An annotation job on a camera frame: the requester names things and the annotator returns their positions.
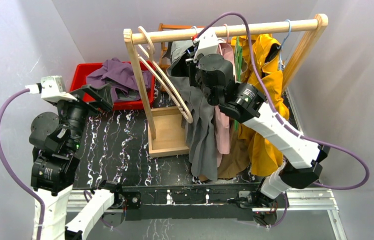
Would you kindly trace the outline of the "purple pleated skirt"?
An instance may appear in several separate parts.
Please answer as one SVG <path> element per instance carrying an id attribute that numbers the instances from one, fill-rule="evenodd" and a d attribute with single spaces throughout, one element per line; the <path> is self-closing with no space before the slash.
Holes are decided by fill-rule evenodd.
<path id="1" fill-rule="evenodd" d="M 114 103 L 141 99 L 131 64 L 122 62 L 116 57 L 106 60 L 100 68 L 86 76 L 86 84 L 94 88 L 110 84 Z"/>

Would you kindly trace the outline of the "beige wooden hanger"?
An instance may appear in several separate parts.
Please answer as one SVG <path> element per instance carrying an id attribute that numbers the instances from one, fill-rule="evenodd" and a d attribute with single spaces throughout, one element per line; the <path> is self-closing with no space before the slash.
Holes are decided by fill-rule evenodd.
<path id="1" fill-rule="evenodd" d="M 163 89 L 169 94 L 169 97 L 174 102 L 174 104 L 176 105 L 181 115 L 186 120 L 186 122 L 188 122 L 189 124 L 193 123 L 193 116 L 189 108 L 186 106 L 183 99 L 181 98 L 181 95 L 176 90 L 176 88 L 174 87 L 173 83 L 169 80 L 167 75 L 163 72 L 163 70 L 154 60 L 155 48 L 153 42 L 151 41 L 151 38 L 142 26 L 138 27 L 138 31 L 146 39 L 146 43 L 148 44 L 146 48 L 144 48 L 141 44 L 137 45 L 140 52 L 152 64 L 152 67 L 147 66 L 147 69 L 158 80 Z"/>

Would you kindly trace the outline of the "grey pleated skirt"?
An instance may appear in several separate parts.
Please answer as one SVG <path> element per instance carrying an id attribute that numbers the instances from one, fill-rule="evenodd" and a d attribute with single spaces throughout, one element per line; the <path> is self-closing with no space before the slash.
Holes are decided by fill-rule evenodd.
<path id="1" fill-rule="evenodd" d="M 193 48 L 190 40 L 168 43 L 166 57 L 170 59 L 167 76 L 172 82 L 193 117 L 192 123 L 185 120 L 185 143 L 189 147 L 191 173 L 196 178 L 205 177 L 210 181 L 218 179 L 215 125 L 215 109 L 207 102 L 202 90 L 191 86 L 186 59 L 187 51 Z"/>

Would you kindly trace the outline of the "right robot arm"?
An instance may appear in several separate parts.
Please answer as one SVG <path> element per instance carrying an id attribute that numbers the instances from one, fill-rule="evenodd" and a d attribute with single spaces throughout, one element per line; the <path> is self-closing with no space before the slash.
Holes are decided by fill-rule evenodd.
<path id="1" fill-rule="evenodd" d="M 272 111 L 262 92 L 235 81 L 233 65 L 222 55 L 200 54 L 194 59 L 189 53 L 185 62 L 190 85 L 201 89 L 211 106 L 260 134 L 287 158 L 258 187 L 255 197 L 261 206 L 269 207 L 281 193 L 304 189 L 319 180 L 328 146 L 302 139 L 299 131 Z"/>

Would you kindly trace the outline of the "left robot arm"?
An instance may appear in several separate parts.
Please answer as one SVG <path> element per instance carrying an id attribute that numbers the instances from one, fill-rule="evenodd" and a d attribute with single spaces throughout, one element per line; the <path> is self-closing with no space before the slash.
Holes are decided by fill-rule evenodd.
<path id="1" fill-rule="evenodd" d="M 91 114 L 113 108 L 111 86 L 84 85 L 72 92 L 42 90 L 42 98 L 57 108 L 44 112 L 31 124 L 30 143 L 34 146 L 31 186 L 44 204 L 36 204 L 34 239 L 85 240 L 109 208 L 124 202 L 122 185 L 104 180 L 91 199 L 70 222 L 67 205 L 80 160 L 75 156 Z"/>

